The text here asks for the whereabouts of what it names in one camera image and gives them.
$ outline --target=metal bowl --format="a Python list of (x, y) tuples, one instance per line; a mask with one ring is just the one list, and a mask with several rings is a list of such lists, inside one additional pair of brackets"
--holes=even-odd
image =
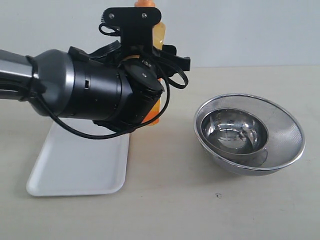
[(194, 130), (217, 164), (240, 175), (275, 173), (293, 164), (305, 149), (303, 130), (288, 111), (248, 94), (208, 100), (195, 114)]

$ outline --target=orange bottle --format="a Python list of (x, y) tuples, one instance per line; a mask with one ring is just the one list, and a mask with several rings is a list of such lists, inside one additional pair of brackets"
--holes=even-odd
[[(135, 4), (135, 7), (152, 7), (155, 8), (156, 4), (153, 0), (138, 0)], [(162, 50), (162, 47), (164, 45), (166, 35), (166, 25), (163, 22), (159, 22), (157, 25), (153, 27), (153, 46), (157, 49)], [(161, 100), (159, 100), (152, 110), (149, 112), (149, 114), (145, 117), (143, 122), (147, 122), (154, 118), (159, 112), (161, 107)], [(159, 119), (151, 123), (150, 125), (155, 125), (159, 122)]]

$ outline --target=table surface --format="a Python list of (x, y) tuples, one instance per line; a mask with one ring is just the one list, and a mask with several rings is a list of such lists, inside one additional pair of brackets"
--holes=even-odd
[[(28, 195), (52, 122), (28, 103), (0, 101), (0, 239), (319, 239), (320, 66), (196, 68), (188, 76), (188, 88), (172, 89), (160, 123), (132, 134), (126, 182), (112, 195)], [(263, 177), (214, 164), (193, 117), (225, 93), (258, 95), (291, 112), (306, 137), (302, 158)]]

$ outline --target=white plastic tray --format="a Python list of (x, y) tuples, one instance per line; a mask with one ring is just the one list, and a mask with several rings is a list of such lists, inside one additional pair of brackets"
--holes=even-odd
[[(87, 134), (112, 131), (89, 120), (63, 119)], [(90, 140), (54, 123), (26, 185), (35, 197), (104, 195), (117, 192), (126, 178), (130, 135)]]

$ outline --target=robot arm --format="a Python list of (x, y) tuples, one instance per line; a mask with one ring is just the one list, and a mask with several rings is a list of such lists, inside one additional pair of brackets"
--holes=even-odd
[[(120, 37), (88, 54), (70, 47), (38, 56), (0, 50), (0, 99), (28, 101), (41, 116), (51, 117), (73, 134), (88, 139), (109, 139), (132, 133), (152, 123), (166, 110), (170, 85), (188, 85), (184, 71), (190, 58), (176, 56), (172, 45), (153, 47), (153, 26), (161, 20), (154, 7), (114, 7), (104, 11), (99, 30)], [(103, 27), (113, 30), (108, 33)], [(179, 74), (185, 85), (170, 79)], [(158, 79), (163, 79), (166, 89)], [(146, 115), (166, 91), (162, 111), (148, 122)], [(114, 134), (92, 136), (67, 126), (60, 118), (92, 120)]]

